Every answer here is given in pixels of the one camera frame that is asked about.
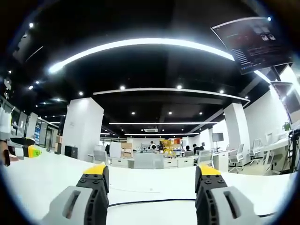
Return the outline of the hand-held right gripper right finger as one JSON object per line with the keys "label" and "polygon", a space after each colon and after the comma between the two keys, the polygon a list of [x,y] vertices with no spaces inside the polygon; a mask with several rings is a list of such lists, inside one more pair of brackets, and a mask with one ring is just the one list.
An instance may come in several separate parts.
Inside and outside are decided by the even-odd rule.
{"label": "hand-held right gripper right finger", "polygon": [[195,208],[198,225],[260,225],[253,203],[236,187],[228,186],[221,172],[207,165],[195,170]]}

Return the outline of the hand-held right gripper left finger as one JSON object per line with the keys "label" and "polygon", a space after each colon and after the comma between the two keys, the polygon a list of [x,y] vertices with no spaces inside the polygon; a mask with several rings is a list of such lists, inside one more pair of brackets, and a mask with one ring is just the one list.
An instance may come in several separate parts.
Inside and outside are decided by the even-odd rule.
{"label": "hand-held right gripper left finger", "polygon": [[43,225],[105,225],[109,206],[109,168],[99,164],[83,172],[76,186],[55,197]]}

